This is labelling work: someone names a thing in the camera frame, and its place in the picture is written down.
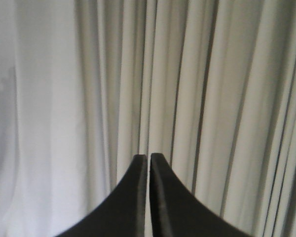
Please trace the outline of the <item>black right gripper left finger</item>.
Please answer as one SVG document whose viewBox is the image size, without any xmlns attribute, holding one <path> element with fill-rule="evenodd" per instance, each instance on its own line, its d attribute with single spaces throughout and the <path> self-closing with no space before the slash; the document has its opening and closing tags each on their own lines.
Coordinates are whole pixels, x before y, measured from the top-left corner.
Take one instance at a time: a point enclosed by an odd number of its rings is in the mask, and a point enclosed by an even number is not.
<svg viewBox="0 0 296 237">
<path fill-rule="evenodd" d="M 148 160 L 135 155 L 110 195 L 61 237 L 143 237 Z"/>
</svg>

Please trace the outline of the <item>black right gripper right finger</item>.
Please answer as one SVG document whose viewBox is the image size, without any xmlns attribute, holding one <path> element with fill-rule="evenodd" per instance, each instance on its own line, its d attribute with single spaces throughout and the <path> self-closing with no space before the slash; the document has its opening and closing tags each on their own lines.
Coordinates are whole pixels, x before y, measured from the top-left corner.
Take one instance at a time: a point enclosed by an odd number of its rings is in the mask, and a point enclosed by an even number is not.
<svg viewBox="0 0 296 237">
<path fill-rule="evenodd" d="M 161 153 L 151 154 L 150 212 L 155 237 L 245 237 L 200 203 Z"/>
</svg>

